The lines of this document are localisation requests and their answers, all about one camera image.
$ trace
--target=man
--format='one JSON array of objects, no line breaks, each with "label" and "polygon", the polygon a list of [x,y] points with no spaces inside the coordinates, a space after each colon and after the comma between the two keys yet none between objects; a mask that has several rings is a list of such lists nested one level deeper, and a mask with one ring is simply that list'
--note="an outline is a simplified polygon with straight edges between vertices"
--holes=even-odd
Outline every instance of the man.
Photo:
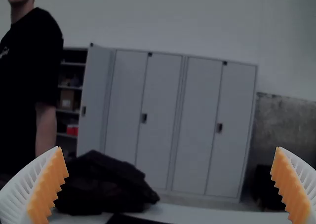
[{"label": "man", "polygon": [[55,146],[60,28],[35,0],[8,0],[11,28],[0,43],[0,174],[14,175]]}]

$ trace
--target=metal cabinet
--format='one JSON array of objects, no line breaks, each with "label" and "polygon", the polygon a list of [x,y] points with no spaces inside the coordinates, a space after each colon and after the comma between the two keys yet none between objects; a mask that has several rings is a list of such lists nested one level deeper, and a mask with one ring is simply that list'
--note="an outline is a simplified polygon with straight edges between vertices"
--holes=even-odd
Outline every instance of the metal cabinet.
[{"label": "metal cabinet", "polygon": [[205,193],[221,73],[221,61],[188,60],[172,190]]},{"label": "metal cabinet", "polygon": [[182,55],[89,51],[78,154],[127,161],[157,191],[240,196],[256,66]]},{"label": "metal cabinet", "polygon": [[88,50],[83,91],[77,156],[90,150],[102,151],[104,107],[112,83],[114,50],[91,44]]}]

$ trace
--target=cabinet door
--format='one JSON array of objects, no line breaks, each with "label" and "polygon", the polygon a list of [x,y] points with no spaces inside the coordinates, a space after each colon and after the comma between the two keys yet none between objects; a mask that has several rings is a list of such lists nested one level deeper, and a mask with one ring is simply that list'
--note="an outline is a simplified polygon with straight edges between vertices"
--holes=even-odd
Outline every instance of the cabinet door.
[{"label": "cabinet door", "polygon": [[209,168],[222,62],[190,58],[173,190],[204,194]]},{"label": "cabinet door", "polygon": [[117,51],[105,154],[135,164],[147,53]]},{"label": "cabinet door", "polygon": [[236,198],[245,164],[256,68],[230,63],[223,67],[207,194]]},{"label": "cabinet door", "polygon": [[77,156],[90,150],[103,151],[103,112],[107,89],[111,86],[114,51],[90,47],[84,74]]},{"label": "cabinet door", "polygon": [[166,188],[181,56],[148,58],[136,166],[154,188]]}]

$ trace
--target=door handle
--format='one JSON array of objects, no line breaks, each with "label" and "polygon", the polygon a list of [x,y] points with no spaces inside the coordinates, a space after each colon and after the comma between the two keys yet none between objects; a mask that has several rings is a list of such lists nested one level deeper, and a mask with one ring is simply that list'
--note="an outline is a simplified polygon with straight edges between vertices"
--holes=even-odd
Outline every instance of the door handle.
[{"label": "door handle", "polygon": [[87,107],[86,107],[86,106],[83,106],[83,107],[81,108],[81,116],[82,116],[82,117],[85,117],[86,111],[87,111]]},{"label": "door handle", "polygon": [[147,123],[147,117],[148,117],[147,113],[142,113],[141,119],[140,119],[141,123],[146,124]]},{"label": "door handle", "polygon": [[218,134],[221,134],[223,132],[223,124],[222,123],[217,123],[216,132]]}]

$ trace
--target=black t-shirt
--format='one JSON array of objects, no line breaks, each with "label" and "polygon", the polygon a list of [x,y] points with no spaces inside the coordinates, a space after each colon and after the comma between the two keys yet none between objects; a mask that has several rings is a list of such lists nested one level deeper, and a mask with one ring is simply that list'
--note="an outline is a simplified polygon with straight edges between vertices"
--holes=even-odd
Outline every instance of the black t-shirt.
[{"label": "black t-shirt", "polygon": [[0,173],[35,159],[36,103],[56,105],[63,37],[45,10],[11,25],[0,43]]}]

